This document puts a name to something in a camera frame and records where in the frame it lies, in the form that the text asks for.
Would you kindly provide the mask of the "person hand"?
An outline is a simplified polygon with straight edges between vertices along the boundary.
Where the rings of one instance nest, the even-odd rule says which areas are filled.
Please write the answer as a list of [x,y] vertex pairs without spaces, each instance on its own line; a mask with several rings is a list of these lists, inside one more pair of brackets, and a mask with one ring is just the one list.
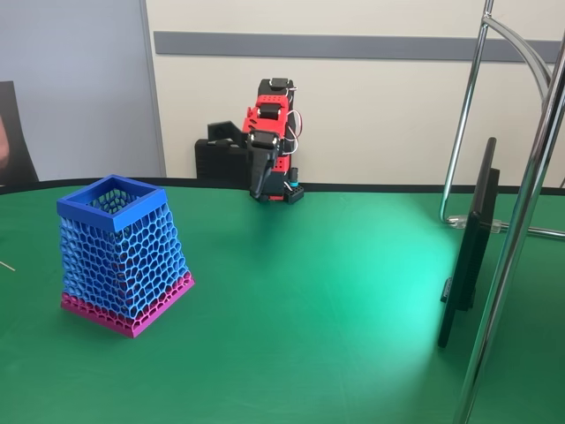
[[5,130],[4,121],[0,117],[0,170],[8,165],[10,160],[10,144]]

